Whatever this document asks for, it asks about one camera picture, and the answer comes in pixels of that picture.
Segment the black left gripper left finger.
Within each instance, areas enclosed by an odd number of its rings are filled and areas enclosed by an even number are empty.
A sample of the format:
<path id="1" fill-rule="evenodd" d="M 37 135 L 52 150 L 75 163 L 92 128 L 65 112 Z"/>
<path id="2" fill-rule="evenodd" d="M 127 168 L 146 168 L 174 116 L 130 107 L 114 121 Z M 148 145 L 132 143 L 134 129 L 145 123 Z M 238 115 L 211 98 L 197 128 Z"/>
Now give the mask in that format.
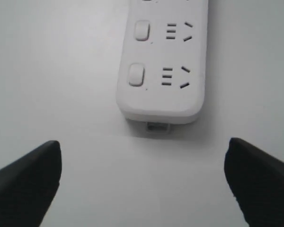
<path id="1" fill-rule="evenodd" d="M 60 186 L 62 152 L 50 140 L 0 169 L 0 227 L 39 227 Z"/>

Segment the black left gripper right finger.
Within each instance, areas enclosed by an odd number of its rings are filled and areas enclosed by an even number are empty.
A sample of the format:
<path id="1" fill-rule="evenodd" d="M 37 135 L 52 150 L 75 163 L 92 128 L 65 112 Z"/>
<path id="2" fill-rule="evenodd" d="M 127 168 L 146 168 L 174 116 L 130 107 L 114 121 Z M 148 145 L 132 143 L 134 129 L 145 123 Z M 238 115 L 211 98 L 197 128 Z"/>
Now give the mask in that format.
<path id="1" fill-rule="evenodd" d="M 231 138 L 224 174 L 250 227 L 284 227 L 284 162 L 241 138 Z"/>

